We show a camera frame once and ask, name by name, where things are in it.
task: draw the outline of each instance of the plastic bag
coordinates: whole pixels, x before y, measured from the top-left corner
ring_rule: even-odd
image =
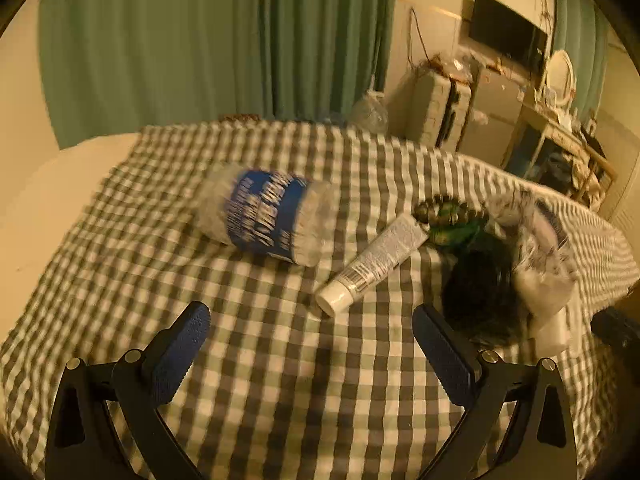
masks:
[[[461,83],[471,85],[474,77],[471,73],[471,69],[465,61],[462,59],[451,56],[441,52],[431,60],[431,64],[445,77],[450,77]]]
[[[353,105],[349,114],[349,122],[354,126],[368,130],[375,135],[386,135],[389,116],[385,105],[382,104],[383,94],[367,90],[367,92]]]
[[[487,126],[487,124],[489,124],[489,116],[480,110],[471,108],[471,110],[469,110],[469,118],[467,121],[478,123],[481,126]]]
[[[492,197],[485,207],[512,247],[513,285],[532,314],[529,336],[538,355],[579,344],[577,324],[567,326],[567,309],[571,318],[579,302],[567,236],[556,216],[528,191]]]

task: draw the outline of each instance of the bottle cap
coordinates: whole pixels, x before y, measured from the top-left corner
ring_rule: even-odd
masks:
[[[349,289],[337,280],[333,280],[316,294],[318,306],[329,316],[335,317],[340,311],[349,308],[353,296]]]

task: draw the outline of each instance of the checkered bedsheet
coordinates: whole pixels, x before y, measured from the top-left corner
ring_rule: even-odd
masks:
[[[243,253],[194,227],[210,168],[227,161],[327,180],[339,189],[334,233],[316,268]],[[436,193],[479,206],[522,181],[463,156],[356,130],[297,123],[146,128],[111,170],[47,266],[0,351],[8,434],[44,476],[48,417],[65,362],[144,348],[191,300],[212,311],[204,343],[162,414],[207,478],[416,478],[460,419],[414,342],[411,314],[439,303],[451,261],[423,246],[335,320],[313,293],[399,213]],[[572,402],[578,465],[612,431],[609,351],[588,329],[597,309],[638,278],[619,231],[554,194],[568,233],[585,332],[578,358],[558,359]],[[513,361],[535,361],[522,348]],[[497,451],[505,407],[487,453]],[[132,464],[149,475],[126,432]]]

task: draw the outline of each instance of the white wall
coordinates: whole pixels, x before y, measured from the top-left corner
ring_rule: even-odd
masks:
[[[511,7],[549,36],[550,29],[542,19],[542,0],[498,0]],[[553,23],[554,0],[547,0]],[[411,94],[410,68],[407,61],[407,23],[410,7],[414,7],[420,22],[420,30],[430,56],[445,51],[455,53],[463,27],[462,18],[469,19],[469,9],[465,9],[463,0],[396,0],[394,9],[394,27],[391,39],[389,66],[386,73],[385,93],[390,106],[390,130],[402,128],[402,118],[406,112],[406,101]],[[418,35],[414,29],[412,35],[412,56],[415,63],[424,59]]]
[[[639,103],[640,75],[620,40],[612,33],[596,137],[620,176],[607,194],[601,214],[623,232],[640,264]]]
[[[640,75],[626,52],[609,45],[600,109],[640,137]]]
[[[0,37],[0,218],[58,152],[40,83],[38,3],[28,0]]]

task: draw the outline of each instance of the television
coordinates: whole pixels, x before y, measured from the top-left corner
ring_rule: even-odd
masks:
[[[475,0],[469,37],[535,74],[542,71],[546,33],[496,0]]]

